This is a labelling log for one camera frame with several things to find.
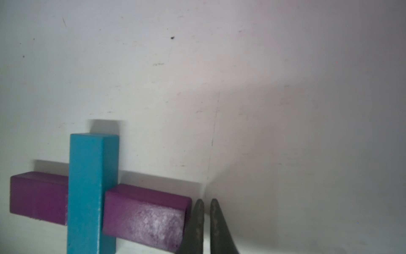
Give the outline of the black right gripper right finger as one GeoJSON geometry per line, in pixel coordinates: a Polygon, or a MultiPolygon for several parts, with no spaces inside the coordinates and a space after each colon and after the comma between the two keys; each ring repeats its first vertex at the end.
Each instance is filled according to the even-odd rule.
{"type": "Polygon", "coordinates": [[[217,199],[210,203],[210,253],[239,254],[217,199]]]}

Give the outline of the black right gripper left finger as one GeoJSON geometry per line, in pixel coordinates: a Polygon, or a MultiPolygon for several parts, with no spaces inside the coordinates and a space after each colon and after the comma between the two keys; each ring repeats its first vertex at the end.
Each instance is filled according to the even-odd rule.
{"type": "Polygon", "coordinates": [[[204,215],[204,201],[198,199],[192,210],[185,235],[176,254],[203,254],[204,215]]]}

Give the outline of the purple block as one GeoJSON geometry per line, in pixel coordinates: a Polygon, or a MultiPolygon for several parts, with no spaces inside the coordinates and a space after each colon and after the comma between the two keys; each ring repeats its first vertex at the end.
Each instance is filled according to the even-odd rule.
{"type": "Polygon", "coordinates": [[[68,177],[31,171],[10,177],[10,212],[67,224],[68,177]]]}
{"type": "Polygon", "coordinates": [[[105,193],[103,233],[175,253],[191,205],[186,196],[119,184],[105,193]]]}

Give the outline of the teal long block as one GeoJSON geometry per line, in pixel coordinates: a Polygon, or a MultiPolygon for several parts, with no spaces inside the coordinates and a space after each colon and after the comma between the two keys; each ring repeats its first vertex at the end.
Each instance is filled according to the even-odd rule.
{"type": "Polygon", "coordinates": [[[105,235],[105,193],[118,182],[119,136],[70,136],[67,253],[114,254],[116,239],[105,235]]]}

